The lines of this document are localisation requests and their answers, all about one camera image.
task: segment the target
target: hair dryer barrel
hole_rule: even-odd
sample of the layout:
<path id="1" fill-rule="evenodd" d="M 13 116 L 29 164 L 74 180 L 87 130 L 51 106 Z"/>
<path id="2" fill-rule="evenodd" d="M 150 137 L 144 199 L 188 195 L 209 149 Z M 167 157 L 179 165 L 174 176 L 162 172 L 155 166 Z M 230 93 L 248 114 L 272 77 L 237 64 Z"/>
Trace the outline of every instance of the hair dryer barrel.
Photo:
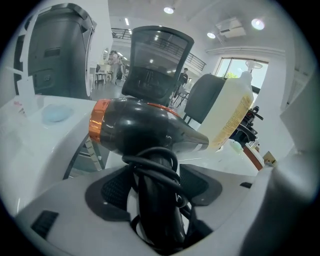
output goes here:
<path id="1" fill-rule="evenodd" d="M 137 98 L 101 99 L 94 106 L 91 139 L 121 155 L 151 147 L 175 153 L 205 150 L 208 138 L 192 129 L 171 109 Z"/>

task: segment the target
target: railing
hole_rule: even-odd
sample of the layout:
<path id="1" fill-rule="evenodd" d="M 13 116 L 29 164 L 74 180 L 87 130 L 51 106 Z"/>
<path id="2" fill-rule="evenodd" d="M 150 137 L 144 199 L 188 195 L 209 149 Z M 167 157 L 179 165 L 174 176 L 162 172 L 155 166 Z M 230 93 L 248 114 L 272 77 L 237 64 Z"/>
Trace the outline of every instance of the railing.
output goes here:
<path id="1" fill-rule="evenodd" d="M 131 34 L 128 29 L 123 28 L 111 28 L 112 30 L 112 37 L 115 39 L 124 39 L 124 40 L 131 40 Z M 179 58 L 181 58 L 184 49 L 168 40 L 163 38 L 159 38 L 158 40 L 150 40 L 148 42 L 149 45 L 160 48 L 162 50 L 166 50 L 168 53 L 173 54 Z M 202 71 L 206 65 L 201 59 L 197 56 L 189 53 L 187 56 L 186 62 L 193 65 L 198 70 Z"/>

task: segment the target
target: window frame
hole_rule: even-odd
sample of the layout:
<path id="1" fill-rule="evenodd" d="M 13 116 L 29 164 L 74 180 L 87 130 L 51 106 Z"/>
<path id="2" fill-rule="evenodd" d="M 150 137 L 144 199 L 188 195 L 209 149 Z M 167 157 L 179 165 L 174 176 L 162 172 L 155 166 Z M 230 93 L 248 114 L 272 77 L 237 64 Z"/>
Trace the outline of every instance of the window frame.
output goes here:
<path id="1" fill-rule="evenodd" d="M 226 78 L 226 75 L 228 74 L 228 71 L 229 71 L 229 69 L 230 69 L 232 60 L 255 61 L 255 62 L 260 62 L 260 63 L 268 64 L 268 65 L 269 65 L 269 62 L 267 62 L 267 61 L 263 61 L 263 60 L 259 60 L 259 59 L 254 59 L 254 58 L 222 57 L 222 58 L 220 59 L 219 65 L 218 65 L 218 67 L 217 67 L 217 69 L 216 69 L 216 71 L 215 71 L 215 73 L 214 73 L 215 76 L 218 74 L 218 72 L 219 72 L 219 70 L 220 70 L 220 67 L 221 67 L 221 65 L 222 65 L 223 60 L 230 60 L 230 63 L 229 63 L 229 65 L 228 65 L 227 69 L 226 69 L 226 72 L 225 72 L 225 74 L 224 74 L 224 77 L 222 77 L 223 79 L 227 79 L 227 78 Z M 251 87 L 252 87 L 252 91 L 253 91 L 255 94 L 259 94 L 259 92 L 260 92 L 260 90 L 261 90 L 260 88 L 254 86 L 254 85 L 251 85 Z"/>

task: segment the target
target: white plastic bottle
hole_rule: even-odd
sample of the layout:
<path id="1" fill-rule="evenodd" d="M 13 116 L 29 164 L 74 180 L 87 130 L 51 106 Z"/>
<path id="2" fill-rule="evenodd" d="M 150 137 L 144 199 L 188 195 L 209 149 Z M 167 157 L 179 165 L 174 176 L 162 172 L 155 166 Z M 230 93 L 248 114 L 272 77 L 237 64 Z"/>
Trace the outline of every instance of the white plastic bottle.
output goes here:
<path id="1" fill-rule="evenodd" d="M 252 75 L 244 71 L 239 78 L 228 78 L 198 132 L 209 138 L 209 148 L 217 151 L 247 114 L 254 95 Z"/>

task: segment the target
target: recessed light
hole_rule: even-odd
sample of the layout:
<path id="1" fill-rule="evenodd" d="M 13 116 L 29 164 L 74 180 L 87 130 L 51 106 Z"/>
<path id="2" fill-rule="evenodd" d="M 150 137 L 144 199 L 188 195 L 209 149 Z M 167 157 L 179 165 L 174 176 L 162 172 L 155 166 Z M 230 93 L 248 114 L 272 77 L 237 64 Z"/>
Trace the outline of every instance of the recessed light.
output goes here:
<path id="1" fill-rule="evenodd" d="M 256 30 L 263 30 L 265 28 L 265 24 L 261 19 L 254 18 L 251 21 L 252 27 L 254 27 Z"/>
<path id="2" fill-rule="evenodd" d="M 166 7 L 163 10 L 167 14 L 173 14 L 174 13 L 174 9 L 172 9 L 171 7 Z"/>
<path id="3" fill-rule="evenodd" d="M 216 36 L 215 36 L 215 34 L 214 33 L 212 33 L 212 32 L 209 32 L 208 34 L 206 34 L 209 38 L 212 38 L 212 39 L 215 39 L 216 38 Z"/>

